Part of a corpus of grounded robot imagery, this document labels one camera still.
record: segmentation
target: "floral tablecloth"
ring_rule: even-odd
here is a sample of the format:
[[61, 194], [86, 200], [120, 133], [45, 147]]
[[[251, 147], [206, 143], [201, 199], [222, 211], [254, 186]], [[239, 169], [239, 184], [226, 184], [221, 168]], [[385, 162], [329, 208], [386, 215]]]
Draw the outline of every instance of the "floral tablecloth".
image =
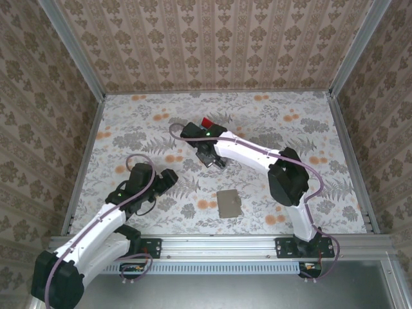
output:
[[[158, 173], [171, 168], [179, 176], [152, 212], [127, 222], [143, 234], [292, 233], [285, 207], [270, 196], [267, 175], [237, 162], [224, 171], [208, 169], [195, 149], [168, 134], [173, 122], [200, 124], [203, 117], [259, 145], [295, 149], [326, 185], [323, 195], [310, 202], [316, 224], [332, 233], [366, 232], [326, 93], [271, 92], [107, 96], [71, 233], [128, 179], [124, 164], [131, 153], [149, 155]], [[319, 184], [310, 177], [312, 192]], [[238, 190], [242, 216], [219, 218], [216, 192], [227, 189]], [[141, 211], [148, 208], [144, 203]]]

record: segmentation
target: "black motor joint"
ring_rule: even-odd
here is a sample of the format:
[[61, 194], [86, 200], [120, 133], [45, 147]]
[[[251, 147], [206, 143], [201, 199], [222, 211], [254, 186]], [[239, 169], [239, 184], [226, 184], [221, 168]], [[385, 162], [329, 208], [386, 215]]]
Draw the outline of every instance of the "black motor joint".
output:
[[[189, 122], [180, 133], [180, 137], [182, 138], [205, 138], [205, 137], [219, 137], [223, 132], [226, 132], [227, 129], [225, 127], [219, 126], [217, 124], [211, 125], [210, 128], [204, 129], [198, 127], [193, 122]], [[197, 148], [198, 151], [196, 152], [196, 156], [199, 160], [206, 166], [210, 167], [211, 165], [215, 165], [220, 169], [224, 169], [226, 167], [227, 159], [218, 156], [216, 151], [214, 150], [214, 144], [216, 144], [217, 140], [210, 140], [210, 141], [187, 141], [187, 143], [192, 146], [193, 148]]]
[[[154, 202], [157, 196], [161, 196], [178, 181], [178, 176], [172, 169], [165, 169], [160, 175], [157, 175], [156, 171], [154, 173], [155, 176], [151, 186], [135, 200], [121, 206], [120, 210], [125, 212], [127, 220], [141, 208], [143, 202]], [[150, 182], [151, 176], [152, 166], [150, 164], [137, 163], [132, 168], [129, 179], [122, 182], [116, 190], [111, 192], [105, 202], [118, 205], [126, 201], [143, 190]]]
[[[286, 147], [279, 154], [289, 159], [301, 161], [296, 151]], [[286, 160], [278, 159], [269, 165], [270, 195], [284, 206], [298, 206], [303, 194], [309, 189], [309, 174], [306, 169]]]

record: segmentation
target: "black mounting bracket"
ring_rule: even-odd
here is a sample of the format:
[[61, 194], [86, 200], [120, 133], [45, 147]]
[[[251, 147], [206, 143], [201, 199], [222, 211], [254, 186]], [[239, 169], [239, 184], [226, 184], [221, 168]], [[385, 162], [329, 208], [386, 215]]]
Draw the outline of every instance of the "black mounting bracket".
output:
[[161, 238], [142, 238], [140, 231], [126, 224], [115, 230], [115, 233], [124, 235], [130, 241], [129, 251], [122, 258], [138, 253], [148, 253], [153, 259], [160, 259], [160, 253], [162, 252]]
[[305, 250], [304, 252], [298, 247], [295, 237], [280, 237], [275, 239], [275, 248], [278, 259], [335, 257], [332, 240], [329, 237], [320, 237], [310, 247], [310, 250]]
[[[160, 259], [160, 254], [162, 253], [162, 239], [161, 238], [140, 238], [140, 248], [137, 253], [148, 253], [152, 256], [153, 259]], [[147, 263], [147, 260], [144, 262], [127, 262], [121, 263], [119, 266], [119, 271], [122, 271], [123, 268], [127, 268], [125, 272], [136, 272], [136, 274], [124, 274], [124, 277], [128, 280], [136, 279], [140, 276], [140, 273], [143, 271]]]

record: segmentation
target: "metal plate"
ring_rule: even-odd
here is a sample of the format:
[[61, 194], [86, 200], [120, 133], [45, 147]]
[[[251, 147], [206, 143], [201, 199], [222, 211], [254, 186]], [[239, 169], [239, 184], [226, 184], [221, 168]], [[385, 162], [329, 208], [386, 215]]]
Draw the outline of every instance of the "metal plate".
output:
[[[330, 263], [324, 262], [327, 269]], [[78, 309], [394, 309], [379, 262], [341, 262], [316, 283], [297, 275], [97, 276]]]
[[[293, 237], [283, 237], [276, 238], [276, 255], [278, 259], [290, 259], [290, 258], [301, 258], [299, 251], [296, 246], [296, 242]], [[329, 249], [329, 246], [332, 245], [332, 240], [327, 237], [322, 237], [319, 242], [319, 250], [322, 255], [322, 258], [334, 258], [335, 252], [332, 249]], [[304, 258], [319, 258], [319, 252], [315, 251], [309, 256]]]
[[239, 197], [238, 190], [218, 191], [217, 197], [220, 218], [237, 218], [242, 215], [242, 201]]

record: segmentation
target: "purple cable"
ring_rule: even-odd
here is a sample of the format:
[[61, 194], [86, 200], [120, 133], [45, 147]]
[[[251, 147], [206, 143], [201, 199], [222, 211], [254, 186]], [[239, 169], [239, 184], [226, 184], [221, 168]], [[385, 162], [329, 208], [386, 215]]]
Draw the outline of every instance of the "purple cable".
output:
[[[108, 211], [106, 211], [105, 213], [103, 213], [103, 215], [101, 215], [101, 217], [99, 218], [100, 220], [105, 218], [106, 216], [108, 216], [109, 214], [111, 214], [113, 211], [121, 208], [121, 206], [133, 201], [134, 199], [138, 198], [140, 195], [142, 195], [143, 193], [146, 192], [146, 190], [148, 190], [148, 188], [150, 188], [150, 186], [153, 183], [153, 180], [155, 179], [155, 175], [156, 175], [156, 171], [155, 171], [155, 165], [153, 163], [152, 160], [150, 160], [150, 158], [148, 156], [146, 156], [145, 154], [139, 154], [139, 153], [135, 153], [135, 154], [131, 154], [126, 158], [126, 168], [130, 171], [130, 167], [128, 164], [128, 161], [130, 158], [134, 157], [134, 156], [141, 156], [142, 158], [145, 158], [150, 166], [152, 167], [152, 175], [151, 178], [149, 180], [149, 182], [147, 183], [147, 185], [138, 193], [136, 193], [135, 195], [133, 195], [132, 197], [124, 200], [122, 203], [119, 203], [118, 205], [113, 206], [112, 208], [110, 208]], [[100, 223], [100, 220], [96, 220], [94, 221], [72, 244], [70, 247], [67, 248], [67, 250], [62, 254], [62, 256], [56, 261], [56, 263], [54, 264], [53, 268], [50, 271], [50, 274], [47, 278], [47, 282], [46, 282], [46, 287], [44, 289], [44, 303], [46, 304], [46, 309], [50, 309], [50, 302], [49, 302], [49, 294], [50, 294], [50, 285], [52, 284], [52, 279], [54, 276], [54, 273], [56, 273], [57, 268], [59, 267], [59, 265], [62, 263], [63, 259], [77, 246], [77, 244], [84, 238], [85, 235], [87, 235], [88, 232], [90, 232], [93, 227], [95, 227], [98, 223]]]
[[[309, 221], [310, 221], [310, 224], [312, 225], [312, 227], [313, 227], [318, 233], [322, 234], [323, 236], [330, 237], [330, 239], [332, 239], [332, 240], [336, 243], [336, 255], [335, 255], [335, 259], [333, 260], [333, 263], [332, 263], [331, 267], [328, 269], [328, 271], [327, 271], [325, 274], [323, 274], [323, 275], [321, 275], [320, 277], [316, 278], [316, 280], [319, 280], [319, 279], [324, 278], [326, 275], [328, 275], [328, 274], [331, 272], [331, 270], [334, 268], [334, 266], [335, 266], [335, 264], [336, 264], [336, 262], [337, 262], [337, 260], [338, 260], [338, 258], [339, 258], [339, 253], [341, 252], [341, 246], [340, 246], [339, 242], [337, 241], [337, 239], [336, 239], [335, 237], [333, 237], [332, 235], [327, 234], [327, 233], [321, 231], [321, 230], [315, 225], [314, 219], [312, 218], [312, 214], [310, 213], [310, 209], [309, 209], [309, 206], [308, 206], [308, 201], [309, 201], [310, 199], [314, 198], [315, 196], [320, 195], [320, 193], [322, 192], [322, 190], [323, 190], [323, 188], [324, 188], [324, 182], [323, 182], [322, 176], [321, 176], [315, 169], [313, 169], [312, 167], [310, 167], [309, 165], [307, 165], [307, 164], [305, 164], [305, 163], [303, 163], [303, 162], [301, 162], [301, 161], [294, 160], [294, 159], [291, 159], [291, 158], [287, 158], [287, 157], [285, 157], [285, 156], [281, 156], [280, 154], [267, 153], [266, 151], [261, 150], [260, 148], [255, 147], [255, 146], [253, 146], [253, 145], [250, 145], [250, 144], [248, 144], [248, 143], [245, 143], [245, 142], [242, 141], [242, 140], [235, 140], [235, 139], [229, 138], [229, 137], [183, 138], [183, 137], [180, 137], [180, 136], [176, 136], [176, 135], [173, 133], [173, 130], [172, 130], [172, 128], [175, 127], [175, 126], [180, 126], [180, 127], [185, 127], [185, 126], [184, 126], [183, 124], [177, 124], [177, 123], [171, 124], [171, 125], [169, 126], [169, 133], [170, 133], [170, 135], [171, 135], [173, 138], [177, 139], [177, 140], [183, 140], [183, 141], [185, 141], [185, 142], [202, 142], [202, 141], [208, 141], [208, 140], [224, 140], [224, 141], [227, 141], [227, 142], [234, 142], [235, 144], [243, 145], [243, 146], [245, 146], [245, 147], [247, 147], [247, 148], [249, 148], [249, 149], [251, 149], [251, 150], [255, 150], [255, 151], [257, 151], [257, 152], [259, 152], [259, 153], [261, 153], [261, 154], [263, 154], [263, 155], [268, 155], [268, 156], [271, 156], [272, 158], [277, 158], [277, 159], [280, 159], [280, 160], [283, 160], [283, 161], [287, 161], [287, 162], [291, 162], [291, 163], [300, 165], [300, 166], [304, 167], [305, 169], [308, 169], [309, 171], [311, 171], [312, 173], [314, 173], [315, 176], [317, 177], [317, 179], [319, 180], [320, 186], [319, 186], [319, 189], [317, 189], [314, 193], [312, 193], [311, 195], [309, 195], [309, 196], [307, 196], [307, 197], [304, 198], [304, 200], [303, 200], [303, 202], [304, 202], [304, 207], [305, 207], [305, 209], [306, 209], [306, 212], [308, 213]], [[309, 279], [314, 280], [314, 278], [312, 278], [312, 277], [309, 276], [308, 274], [306, 274], [306, 273], [303, 273], [303, 274], [306, 275], [306, 276], [308, 276]]]
[[[138, 254], [133, 254], [132, 256], [126, 256], [126, 257], [121, 257], [120, 259], [117, 259], [116, 261], [125, 261], [127, 259], [133, 259], [133, 258], [149, 258], [150, 259], [150, 264], [149, 266], [136, 278], [134, 279], [135, 281], [139, 281], [141, 279], [143, 279], [144, 276], [147, 275], [147, 273], [150, 271], [150, 269], [152, 268], [153, 265], [153, 257], [148, 254], [148, 253], [138, 253]], [[137, 265], [128, 265], [126, 267], [124, 267], [120, 273], [120, 277], [122, 279], [125, 279], [124, 277], [124, 271], [125, 269], [131, 268], [131, 267], [135, 267]]]

